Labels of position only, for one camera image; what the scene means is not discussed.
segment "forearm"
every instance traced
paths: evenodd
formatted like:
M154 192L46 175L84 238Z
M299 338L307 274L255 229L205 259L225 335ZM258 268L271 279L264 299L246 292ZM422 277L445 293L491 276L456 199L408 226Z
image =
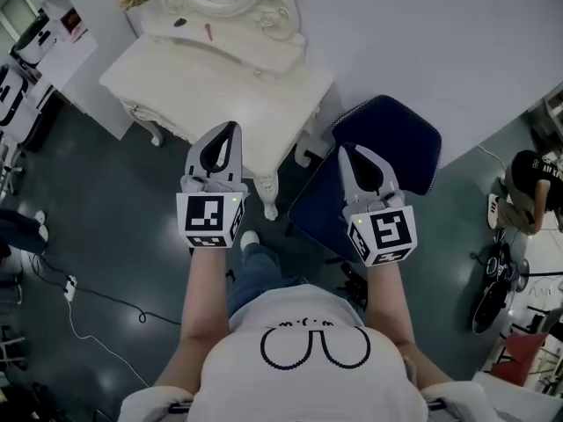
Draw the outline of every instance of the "forearm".
M380 331L395 345L414 344L413 324L397 263L368 269L369 328Z
M415 344L401 344L397 348L404 358L407 358L416 366L416 386L418 389L452 381Z
M536 233L542 229L544 223L545 205L547 204L547 194L550 187L551 183L544 179L540 179L536 183L536 191L534 192L534 232Z
M227 251L195 249L182 312L181 337L220 340L229 334Z

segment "chair seat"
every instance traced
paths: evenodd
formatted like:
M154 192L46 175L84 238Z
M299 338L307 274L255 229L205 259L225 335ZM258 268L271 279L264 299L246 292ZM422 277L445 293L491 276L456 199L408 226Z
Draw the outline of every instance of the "chair seat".
M344 191L340 182L338 150L332 150L288 212L289 220L302 232L346 261L358 262L347 236L342 215Z

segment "black shirt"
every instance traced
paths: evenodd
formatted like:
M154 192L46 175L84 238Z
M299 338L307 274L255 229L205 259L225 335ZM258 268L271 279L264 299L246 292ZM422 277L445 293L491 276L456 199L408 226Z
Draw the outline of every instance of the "black shirt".
M518 153L512 161L512 179L516 188L527 193L533 200L537 182L540 179L549 181L552 185L547 194L545 208L553 211L563 206L563 173L538 153L531 150Z

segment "black cable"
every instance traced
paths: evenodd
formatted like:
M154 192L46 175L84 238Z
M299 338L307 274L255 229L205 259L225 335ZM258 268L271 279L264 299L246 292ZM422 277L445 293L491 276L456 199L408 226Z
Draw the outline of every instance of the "black cable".
M20 263L21 268L23 270L23 265L22 265L22 262L21 262L21 251L19 252L19 254L20 254L19 263ZM66 274L66 272L64 272L62 269L57 269L56 267L53 267L52 265L49 264L48 261L45 260L45 258L40 257L38 255L31 256L31 254L28 253L27 257L29 258L29 262L31 264L33 273L40 280L44 281L48 285L59 287L66 294L66 287L63 286L61 283L57 283L57 282L54 282L54 281L47 280L46 278L44 278L40 275L40 262L42 260L43 263L45 264L45 266L47 266L48 269L50 269L53 272L61 273L62 275L64 275L66 280L69 280L70 276L68 274ZM95 291L93 289L88 289L86 287L77 286L76 290L80 291L80 292L84 292L85 294L96 295L97 297L100 297L102 299L107 299L107 300L109 300L111 302L115 302L115 303L121 303L122 305L129 306L130 308L136 309L137 311L139 311L139 322L141 324L144 324L145 322L147 322L147 316L152 316L152 317L160 319L164 322L167 322L168 324L173 324L173 325L178 325L178 326L181 325L180 322L173 321L173 320L171 320L167 317L160 316L159 314L153 313L151 311L143 311L143 309L134 305L133 303L125 302L124 300L112 297L111 295L102 294L101 292Z
M548 273L521 273L521 277L557 277L562 276L563 272L548 272Z
M477 261L479 264L481 264L482 266L486 266L486 263L484 263L483 261L481 261L479 259L479 255L477 253L475 253L474 251L472 251L469 254L469 258L474 259L475 261Z
M94 410L94 415L92 418L92 422L98 422L98 414L101 414L103 418L106 418L107 420L111 420L113 422L113 419L110 418L107 414L105 414L102 410L100 410L99 408L96 408Z
M41 281L43 281L44 283L47 283L48 285L58 287L58 288L62 289L63 292L66 292L65 286L63 286L61 283L57 283L57 282L55 282L55 281L50 281L50 280L47 280L46 278L42 277L42 276L39 274L39 272L35 269L35 267L33 266L33 261L32 261L32 259L29 258L29 260L30 260L30 264L31 264L31 266L32 266L32 271L33 271L33 273L37 276L37 278L39 278L39 279L40 279ZM20 266L21 266L21 270L23 271L23 270L24 270L24 266L23 266L23 264L22 264L22 262L21 262L21 251L19 251L19 264L20 264Z

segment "white t-shirt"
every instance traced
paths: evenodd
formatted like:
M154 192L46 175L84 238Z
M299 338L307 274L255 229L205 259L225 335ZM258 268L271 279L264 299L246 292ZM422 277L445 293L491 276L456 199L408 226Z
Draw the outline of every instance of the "white t-shirt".
M230 328L205 360L195 396L170 387L136 392L120 422L427 422L427 400L437 398L479 422L498 421L476 383L419 392L395 345L318 287L268 291L237 311ZM169 414L179 402L191 403L189 413Z

